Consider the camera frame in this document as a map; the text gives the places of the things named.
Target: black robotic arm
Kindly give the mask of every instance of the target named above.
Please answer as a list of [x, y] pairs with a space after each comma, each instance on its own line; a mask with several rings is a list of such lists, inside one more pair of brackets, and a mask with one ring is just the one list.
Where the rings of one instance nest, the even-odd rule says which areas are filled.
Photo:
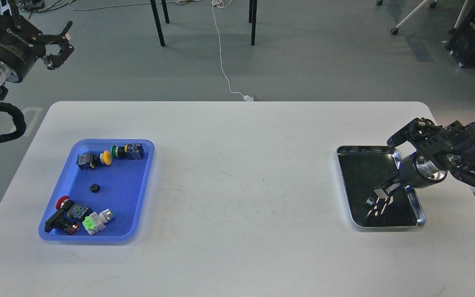
[[[6, 81], [20, 83], [38, 59], [42, 59], [47, 69], [59, 68], [74, 51], [69, 44], [68, 22], [60, 34], [44, 35], [27, 19], [19, 15], [15, 0], [0, 0], [0, 100], [8, 93]], [[47, 54], [47, 45], [58, 45], [57, 54]], [[25, 132], [25, 121], [19, 109], [0, 102], [0, 111], [12, 116], [16, 131], [0, 135], [0, 142], [17, 139]]]

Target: black cable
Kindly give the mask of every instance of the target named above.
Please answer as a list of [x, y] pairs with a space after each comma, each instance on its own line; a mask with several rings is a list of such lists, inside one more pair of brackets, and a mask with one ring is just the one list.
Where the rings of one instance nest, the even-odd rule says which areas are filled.
[[55, 9], [51, 9], [51, 10], [47, 10], [47, 11], [38, 11], [38, 12], [36, 12], [36, 13], [44, 13], [44, 12], [55, 11], [55, 10], [57, 10], [57, 9], [64, 8], [64, 7], [66, 7], [67, 5], [69, 5], [69, 4], [73, 3], [73, 2], [76, 2], [76, 0], [70, 0], [69, 3], [64, 4], [64, 5], [60, 6], [60, 7], [56, 7]]
[[12, 117], [12, 122], [16, 127], [14, 132], [0, 135], [0, 143], [20, 138], [27, 129], [25, 117], [23, 116], [21, 110], [10, 103], [0, 102], [0, 111], [8, 113], [8, 115]]

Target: table surface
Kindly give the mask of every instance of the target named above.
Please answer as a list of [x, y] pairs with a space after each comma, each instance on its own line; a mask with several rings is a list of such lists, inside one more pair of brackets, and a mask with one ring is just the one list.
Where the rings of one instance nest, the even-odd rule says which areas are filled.
[[[467, 185], [417, 190], [419, 229], [350, 220], [336, 148], [384, 145], [414, 117], [432, 116], [415, 102], [56, 103], [0, 204], [0, 296], [475, 296]], [[125, 243], [38, 235], [71, 147], [87, 138], [155, 144]]]

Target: metal tray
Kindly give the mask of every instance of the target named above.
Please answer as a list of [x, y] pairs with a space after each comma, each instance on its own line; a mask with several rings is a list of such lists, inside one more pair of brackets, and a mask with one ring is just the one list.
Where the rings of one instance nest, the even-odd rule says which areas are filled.
[[384, 224], [372, 225], [366, 220], [368, 210], [362, 207], [373, 188], [389, 178], [401, 162], [401, 153], [387, 146], [341, 146], [337, 149], [349, 211], [353, 222], [372, 231], [418, 228], [426, 223], [414, 188], [407, 186], [394, 195], [394, 206], [384, 214]]

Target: white cable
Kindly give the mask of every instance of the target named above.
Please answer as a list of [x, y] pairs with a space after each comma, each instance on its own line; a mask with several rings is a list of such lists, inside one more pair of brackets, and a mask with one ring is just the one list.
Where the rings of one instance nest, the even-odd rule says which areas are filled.
[[232, 88], [230, 87], [230, 80], [226, 76], [225, 70], [223, 69], [223, 53], [222, 53], [222, 50], [221, 50], [221, 34], [219, 34], [219, 28], [217, 27], [217, 21], [215, 19], [214, 5], [212, 6], [212, 14], [214, 15], [214, 24], [215, 24], [215, 29], [217, 30], [217, 36], [219, 37], [219, 60], [221, 60], [221, 71], [223, 72], [223, 75], [225, 76], [226, 81], [228, 81], [228, 90], [230, 90], [230, 93], [232, 93], [232, 94], [240, 94], [241, 96], [243, 96], [243, 99], [245, 99], [245, 95], [241, 94], [240, 92], [233, 92], [232, 91]]
[[223, 0], [212, 0], [212, 7], [215, 6], [217, 8], [227, 8], [230, 3], [232, 3], [232, 0], [230, 0], [230, 2], [228, 2], [228, 4], [225, 5], [225, 3], [223, 2]]
[[179, 5], [185, 5], [188, 2], [201, 2], [202, 0], [175, 0], [175, 3]]
[[[179, 4], [178, 2], [179, 0], [176, 0], [175, 2], [166, 2], [166, 3], [177, 3]], [[95, 11], [95, 10], [99, 10], [99, 9], [104, 9], [104, 8], [115, 8], [115, 7], [124, 7], [124, 6], [135, 6], [135, 5], [149, 5], [151, 3], [148, 3], [148, 2], [145, 2], [145, 3], [135, 3], [135, 4], [123, 4], [123, 5], [113, 5], [113, 6], [104, 6], [104, 7], [97, 7], [97, 8], [89, 8], [89, 9], [79, 9], [79, 8], [72, 8], [71, 7], [71, 4], [75, 2], [75, 1], [71, 1], [68, 5], [68, 7], [74, 11]]]

